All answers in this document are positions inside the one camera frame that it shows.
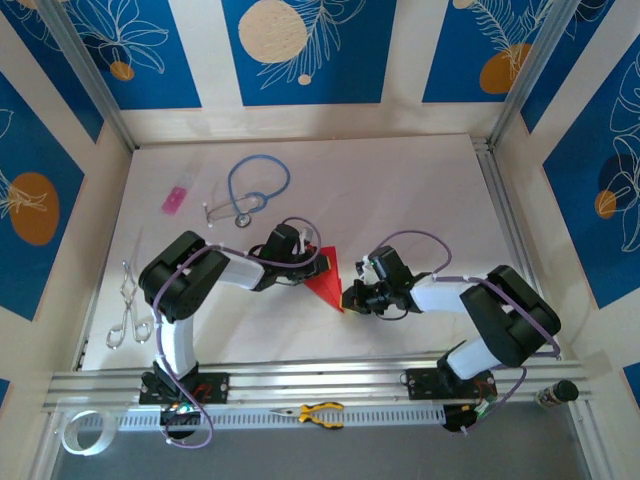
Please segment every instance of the tape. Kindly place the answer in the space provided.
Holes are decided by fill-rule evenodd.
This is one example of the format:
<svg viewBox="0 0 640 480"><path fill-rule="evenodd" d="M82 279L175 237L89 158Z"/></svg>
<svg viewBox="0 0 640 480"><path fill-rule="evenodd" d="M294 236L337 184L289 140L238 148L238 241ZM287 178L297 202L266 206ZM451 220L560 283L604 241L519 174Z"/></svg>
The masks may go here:
<svg viewBox="0 0 640 480"><path fill-rule="evenodd" d="M89 415L97 414L102 418L102 433L98 440L88 448L82 448L78 443L78 431L82 424L81 420ZM62 433L62 446L73 455L84 455L85 457L97 455L103 452L116 436L116 419L109 412L100 410L85 410L77 413L64 427Z"/></svg>

